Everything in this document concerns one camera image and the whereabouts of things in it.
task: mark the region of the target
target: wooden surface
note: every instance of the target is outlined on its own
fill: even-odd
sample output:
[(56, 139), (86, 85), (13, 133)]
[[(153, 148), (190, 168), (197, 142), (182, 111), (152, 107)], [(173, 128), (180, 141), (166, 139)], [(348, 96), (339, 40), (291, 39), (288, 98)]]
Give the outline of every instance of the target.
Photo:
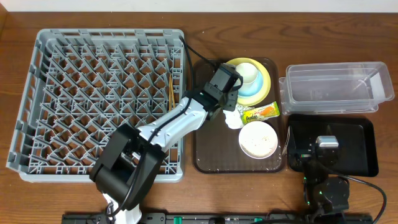
[(7, 14), (8, 14), (8, 12), (7, 12), (6, 8), (4, 8), (4, 6), (2, 4), (0, 4), (0, 35), (1, 35), (2, 28), (4, 26), (4, 23), (6, 22)]
[[(31, 184), (5, 168), (37, 32), (78, 27), (178, 28), (206, 57), (269, 57), (281, 77), (291, 64), (382, 61), (397, 95), (398, 14), (9, 13), (0, 40), (1, 223), (60, 223), (65, 212), (99, 212), (106, 205), (94, 184)], [(364, 179), (382, 187), (389, 199), (380, 223), (398, 222), (397, 115), (398, 100), (366, 114), (374, 125), (380, 173)], [(143, 210), (267, 213), (305, 206), (302, 174), (286, 167), (277, 174), (205, 175), (192, 166), (191, 135), (185, 149), (183, 180), (155, 184)], [(381, 202), (376, 190), (351, 183), (349, 212), (375, 217)]]

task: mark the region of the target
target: black tray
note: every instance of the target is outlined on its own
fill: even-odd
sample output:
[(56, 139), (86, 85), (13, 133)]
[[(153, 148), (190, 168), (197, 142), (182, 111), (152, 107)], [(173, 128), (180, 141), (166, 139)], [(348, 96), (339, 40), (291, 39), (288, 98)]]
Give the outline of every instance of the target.
[[(288, 127), (292, 127), (295, 148), (308, 149), (318, 136), (334, 135), (342, 146), (338, 162), (330, 168), (345, 175), (375, 177), (379, 173), (373, 124), (366, 118), (314, 116), (293, 114)], [(289, 167), (302, 172), (295, 160), (294, 147), (287, 147)]]
[[(280, 106), (278, 73), (275, 63), (267, 58), (255, 58), (255, 60), (263, 64), (271, 78), (271, 89), (267, 97), (255, 107), (264, 106), (274, 101)], [(194, 71), (195, 87), (203, 86), (214, 75), (213, 68), (202, 60), (195, 64)], [(239, 146), (240, 129), (229, 129), (225, 123), (224, 113), (219, 113), (213, 121), (205, 122), (199, 130), (195, 131), (193, 165), (197, 170), (206, 174), (280, 171), (285, 164), (285, 157), (281, 156), (280, 147), (280, 143), (284, 142), (282, 116), (270, 118), (266, 123), (275, 129), (278, 135), (278, 147), (276, 152), (266, 159), (253, 159), (247, 156)]]

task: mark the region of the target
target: small robot arm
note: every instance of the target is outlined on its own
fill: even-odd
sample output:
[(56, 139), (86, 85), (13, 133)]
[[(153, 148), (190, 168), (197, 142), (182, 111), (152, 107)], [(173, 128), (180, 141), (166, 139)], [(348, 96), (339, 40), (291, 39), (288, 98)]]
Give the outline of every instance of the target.
[[(235, 67), (222, 63), (203, 89), (188, 92), (172, 111), (158, 120), (138, 128), (124, 124), (115, 130), (90, 172), (90, 179), (109, 205), (117, 204), (118, 211), (123, 210), (109, 214), (117, 224), (139, 221), (138, 204), (152, 187), (165, 152), (221, 110), (234, 111), (242, 83), (243, 78)], [(139, 157), (135, 169), (134, 156)]]

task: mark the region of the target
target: brown tray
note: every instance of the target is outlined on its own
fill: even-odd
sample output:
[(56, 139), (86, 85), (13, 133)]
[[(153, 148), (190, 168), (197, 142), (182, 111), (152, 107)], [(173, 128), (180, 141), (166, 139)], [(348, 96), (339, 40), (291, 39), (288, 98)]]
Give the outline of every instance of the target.
[[(268, 58), (255, 58), (268, 70), (271, 78), (271, 89), (267, 97), (258, 105), (264, 106), (274, 101), (280, 107), (278, 85), (278, 72), (276, 65)], [(196, 85), (203, 86), (214, 75), (213, 68), (204, 61), (199, 61), (194, 66)], [(239, 146), (238, 136), (240, 129), (229, 129), (225, 123), (225, 115), (219, 115), (213, 121), (207, 121), (197, 131), (193, 138), (193, 165), (205, 174), (219, 173), (274, 173), (280, 171), (285, 165), (282, 156), (281, 142), (284, 142), (284, 127), (282, 115), (265, 121), (271, 125), (278, 135), (276, 152), (266, 159), (253, 159), (247, 156)]]

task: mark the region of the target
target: yellow wrapper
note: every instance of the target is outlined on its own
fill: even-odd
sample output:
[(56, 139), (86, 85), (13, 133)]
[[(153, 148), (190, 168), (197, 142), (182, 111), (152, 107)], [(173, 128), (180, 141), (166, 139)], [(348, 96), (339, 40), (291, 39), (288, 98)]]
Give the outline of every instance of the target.
[(251, 121), (264, 121), (268, 118), (273, 118), (279, 115), (280, 113), (278, 109), (278, 104), (276, 102), (273, 102), (266, 106), (243, 111), (242, 121), (243, 124), (247, 124)]

